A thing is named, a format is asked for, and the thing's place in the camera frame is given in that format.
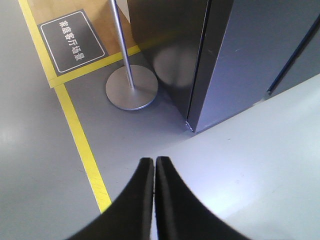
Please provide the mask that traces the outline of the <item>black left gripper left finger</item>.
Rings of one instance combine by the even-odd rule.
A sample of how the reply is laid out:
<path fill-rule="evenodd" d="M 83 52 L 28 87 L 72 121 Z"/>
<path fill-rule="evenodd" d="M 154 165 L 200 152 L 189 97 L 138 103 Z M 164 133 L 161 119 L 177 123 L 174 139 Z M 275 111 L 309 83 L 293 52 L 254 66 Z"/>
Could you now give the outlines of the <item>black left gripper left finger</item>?
<path fill-rule="evenodd" d="M 155 167 L 143 157 L 131 179 L 99 217 L 70 236 L 70 240 L 149 240 Z"/>

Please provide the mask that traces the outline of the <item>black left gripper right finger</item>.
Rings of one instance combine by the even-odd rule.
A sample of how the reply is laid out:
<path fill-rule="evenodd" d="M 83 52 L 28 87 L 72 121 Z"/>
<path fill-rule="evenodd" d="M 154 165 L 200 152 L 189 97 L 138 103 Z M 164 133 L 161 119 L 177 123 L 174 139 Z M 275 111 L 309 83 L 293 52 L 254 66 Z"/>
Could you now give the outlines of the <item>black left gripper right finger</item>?
<path fill-rule="evenodd" d="M 155 217 L 160 240 L 248 239 L 197 199 L 168 156 L 156 159 Z"/>

